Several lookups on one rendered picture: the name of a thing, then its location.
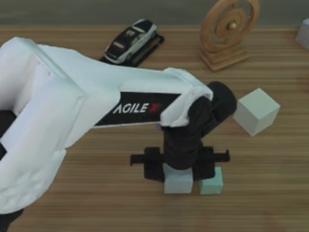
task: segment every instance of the wooden wheel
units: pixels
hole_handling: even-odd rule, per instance
[[[208,52],[220,52],[239,44],[255,25],[259,0],[218,0],[206,15],[200,39]]]

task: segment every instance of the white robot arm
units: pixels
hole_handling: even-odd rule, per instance
[[[13,117],[0,139],[0,214],[41,197],[66,148],[90,129],[159,123],[167,162],[184,169],[201,137],[236,107],[223,84],[207,86],[185,70],[113,66],[24,38],[1,47],[0,70],[0,113]]]

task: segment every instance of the wooden table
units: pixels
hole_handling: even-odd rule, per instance
[[[98,59],[123,28],[7,26],[0,39],[27,37]],[[10,232],[307,232],[309,51],[294,42],[297,29],[256,27],[244,42],[252,57],[211,73],[198,56],[199,27],[160,27],[165,43],[140,66],[187,69],[204,83],[226,83],[238,98],[261,87],[281,104],[255,137],[231,118],[206,136],[206,145],[231,152],[221,195],[200,196],[197,185],[191,195],[164,195],[162,184],[143,179],[142,166],[129,166],[130,154],[161,146],[153,125],[92,130]]]

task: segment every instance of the white toy car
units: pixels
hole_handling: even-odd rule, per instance
[[[104,57],[114,64],[131,61],[148,41],[156,37],[157,26],[148,19],[140,19],[121,32],[105,49]]]

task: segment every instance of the car wheel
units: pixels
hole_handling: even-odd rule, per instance
[[[156,36],[156,31],[154,31],[154,32],[151,34],[151,39],[153,39],[155,36]]]
[[[126,61],[130,61],[132,59],[132,53],[129,53],[126,57]]]

